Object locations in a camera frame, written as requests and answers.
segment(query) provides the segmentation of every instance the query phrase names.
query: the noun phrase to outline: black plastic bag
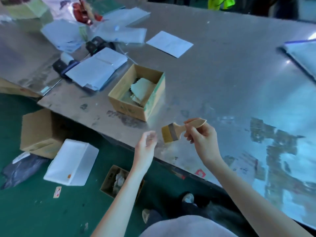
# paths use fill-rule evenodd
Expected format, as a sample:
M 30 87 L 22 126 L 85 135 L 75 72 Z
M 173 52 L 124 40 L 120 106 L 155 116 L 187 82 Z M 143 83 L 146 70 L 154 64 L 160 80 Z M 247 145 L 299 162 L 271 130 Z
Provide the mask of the black plastic bag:
M 1 171 L 1 174 L 4 175 L 7 180 L 0 189 L 4 190 L 14 187 L 17 184 L 25 181 L 30 176 L 34 175 L 40 169 L 43 163 L 48 161 L 49 159 L 44 157 L 30 154 L 28 157 L 19 160 L 17 163 L 8 164 Z

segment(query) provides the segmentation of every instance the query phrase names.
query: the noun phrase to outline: shoe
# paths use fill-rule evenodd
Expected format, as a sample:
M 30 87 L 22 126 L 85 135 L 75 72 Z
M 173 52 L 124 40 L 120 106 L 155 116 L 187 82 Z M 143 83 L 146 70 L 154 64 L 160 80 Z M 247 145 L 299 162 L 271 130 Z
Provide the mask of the shoe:
M 149 219 L 149 213 L 150 213 L 150 210 L 143 209 L 142 217 L 143 217 L 143 220 L 144 220 L 145 224 L 147 224 L 147 221 Z
M 186 194 L 183 199 L 182 202 L 186 202 L 186 203 L 192 203 L 194 202 L 194 196 L 191 193 Z

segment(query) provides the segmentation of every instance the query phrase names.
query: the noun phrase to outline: person's left hand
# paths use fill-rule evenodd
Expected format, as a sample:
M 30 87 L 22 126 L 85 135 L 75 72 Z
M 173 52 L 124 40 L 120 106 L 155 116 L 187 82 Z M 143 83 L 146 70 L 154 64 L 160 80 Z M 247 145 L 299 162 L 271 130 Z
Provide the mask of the person's left hand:
M 145 175 L 153 158 L 154 149 L 157 144 L 157 134 L 155 131 L 147 131 L 140 138 L 135 147 L 132 171 Z

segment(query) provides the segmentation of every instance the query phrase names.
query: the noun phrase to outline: hand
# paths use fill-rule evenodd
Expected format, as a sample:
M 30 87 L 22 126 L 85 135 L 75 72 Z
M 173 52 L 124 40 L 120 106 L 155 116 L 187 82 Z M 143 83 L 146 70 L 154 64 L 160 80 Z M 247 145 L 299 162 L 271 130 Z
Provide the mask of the hand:
M 184 137 L 186 137 L 191 144 L 194 143 L 197 154 L 203 164 L 208 167 L 208 164 L 214 164 L 222 160 L 219 153 L 216 130 L 208 123 L 205 123 L 197 129 L 190 126 L 188 123 L 195 119 L 198 118 L 188 119 L 184 122 L 186 127 Z
M 147 131 L 142 135 L 135 147 L 132 171 L 143 176 L 146 174 L 153 161 L 157 141 L 155 131 Z

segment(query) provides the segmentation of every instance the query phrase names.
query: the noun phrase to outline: forearm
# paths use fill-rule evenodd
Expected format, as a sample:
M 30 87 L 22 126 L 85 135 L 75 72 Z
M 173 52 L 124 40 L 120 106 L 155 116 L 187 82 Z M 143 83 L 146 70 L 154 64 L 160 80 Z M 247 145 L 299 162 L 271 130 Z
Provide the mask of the forearm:
M 143 175 L 133 170 L 91 237 L 123 237 Z
M 265 236 L 311 236 L 295 221 L 264 199 L 224 161 L 206 166 L 226 190 L 233 202 L 260 237 Z

